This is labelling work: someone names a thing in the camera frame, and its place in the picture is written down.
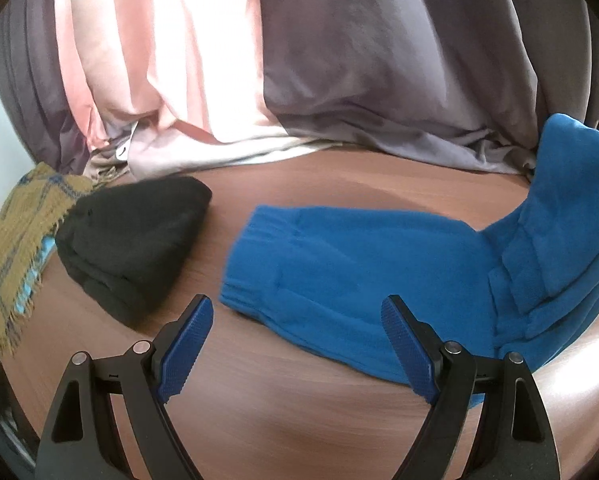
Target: metal pin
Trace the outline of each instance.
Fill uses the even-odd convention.
[[[148,350],[150,350],[150,343],[148,341],[137,341],[137,343],[133,345],[135,354],[145,354]]]
[[[444,349],[449,354],[459,354],[461,352],[461,345],[457,341],[446,341]]]
[[[508,358],[516,365],[521,365],[524,362],[524,357],[519,352],[510,352]]]
[[[86,354],[84,352],[76,353],[71,359],[74,365],[81,365],[84,361],[86,361]]]

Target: black beanie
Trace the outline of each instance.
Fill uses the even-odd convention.
[[[58,254],[91,298],[135,326],[175,283],[211,196],[190,176],[98,190],[68,212],[55,238]]]

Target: gray curtain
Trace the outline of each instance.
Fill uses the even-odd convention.
[[[64,92],[54,0],[10,0],[2,10],[0,97],[36,162],[82,173],[89,153]]]
[[[264,99],[291,135],[516,173],[550,114],[599,129],[599,22],[583,0],[261,6]]]

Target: blue garment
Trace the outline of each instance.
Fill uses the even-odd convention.
[[[526,200],[477,232],[414,211],[256,209],[235,243],[220,300],[315,354],[407,383],[380,306],[471,353],[521,352],[532,370],[599,314],[599,131],[545,124]]]

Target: blue textured rubber pad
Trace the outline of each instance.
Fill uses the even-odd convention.
[[[182,391],[212,324],[213,304],[209,298],[205,298],[182,327],[162,359],[162,382],[157,392],[162,403],[166,404],[168,399]]]
[[[434,404],[439,389],[435,384],[433,363],[390,298],[381,305],[381,323],[413,391]]]

